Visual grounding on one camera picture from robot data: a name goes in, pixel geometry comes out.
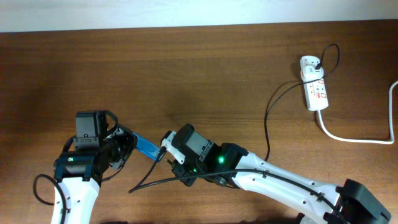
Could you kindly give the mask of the blue Samsung Galaxy smartphone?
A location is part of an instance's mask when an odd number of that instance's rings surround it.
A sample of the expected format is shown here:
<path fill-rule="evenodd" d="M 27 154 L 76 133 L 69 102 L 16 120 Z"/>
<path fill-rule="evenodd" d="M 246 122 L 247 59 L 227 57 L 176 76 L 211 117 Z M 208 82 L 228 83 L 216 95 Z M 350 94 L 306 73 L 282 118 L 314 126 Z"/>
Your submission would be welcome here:
<path fill-rule="evenodd" d="M 135 132 L 133 134 L 137 137 L 136 149 L 155 161 L 160 153 L 160 147 Z"/>

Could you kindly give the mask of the white power strip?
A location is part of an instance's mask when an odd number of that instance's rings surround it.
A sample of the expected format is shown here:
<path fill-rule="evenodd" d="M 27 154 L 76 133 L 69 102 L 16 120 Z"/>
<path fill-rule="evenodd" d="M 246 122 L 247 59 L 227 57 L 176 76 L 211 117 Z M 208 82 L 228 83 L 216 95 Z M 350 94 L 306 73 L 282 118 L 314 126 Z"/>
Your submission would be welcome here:
<path fill-rule="evenodd" d="M 300 59 L 300 63 L 304 60 L 315 60 L 320 63 L 319 58 L 311 55 L 303 56 Z M 305 92 L 307 109 L 309 111 L 320 111 L 328 107 L 328 98 L 323 77 L 314 81 L 304 82 L 303 87 Z"/>

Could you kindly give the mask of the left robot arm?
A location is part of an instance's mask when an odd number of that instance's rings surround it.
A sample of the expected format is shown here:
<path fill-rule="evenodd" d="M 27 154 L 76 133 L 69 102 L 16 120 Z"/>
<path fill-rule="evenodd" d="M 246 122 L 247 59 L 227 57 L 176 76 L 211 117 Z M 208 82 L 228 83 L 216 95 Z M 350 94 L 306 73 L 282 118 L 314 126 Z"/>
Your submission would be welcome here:
<path fill-rule="evenodd" d="M 108 168 L 120 172 L 137 137 L 109 110 L 79 111 L 76 134 L 68 139 L 53 169 L 55 204 L 52 223 L 89 223 Z"/>

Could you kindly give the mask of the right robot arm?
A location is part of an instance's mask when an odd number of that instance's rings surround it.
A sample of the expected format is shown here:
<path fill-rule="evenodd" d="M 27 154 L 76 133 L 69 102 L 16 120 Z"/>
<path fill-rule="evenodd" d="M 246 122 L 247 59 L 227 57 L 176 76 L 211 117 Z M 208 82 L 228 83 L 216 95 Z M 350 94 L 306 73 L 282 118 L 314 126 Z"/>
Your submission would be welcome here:
<path fill-rule="evenodd" d="M 172 171 L 188 187 L 197 178 L 270 197 L 301 214 L 301 223 L 389 223 L 392 215 L 361 183 L 338 186 L 308 179 L 261 159 L 233 143 L 217 145 L 191 124 L 161 142 L 174 156 Z"/>

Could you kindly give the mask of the white USB charger plug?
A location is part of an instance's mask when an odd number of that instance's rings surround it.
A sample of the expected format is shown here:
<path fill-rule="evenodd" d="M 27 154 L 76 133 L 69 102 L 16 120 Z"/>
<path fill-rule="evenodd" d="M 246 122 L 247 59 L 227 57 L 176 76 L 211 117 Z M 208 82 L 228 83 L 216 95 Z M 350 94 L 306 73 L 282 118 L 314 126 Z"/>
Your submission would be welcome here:
<path fill-rule="evenodd" d="M 300 63 L 301 66 L 301 78 L 304 82 L 314 81 L 324 76 L 324 69 L 321 67 L 316 69 L 318 61 L 315 60 L 304 60 Z"/>

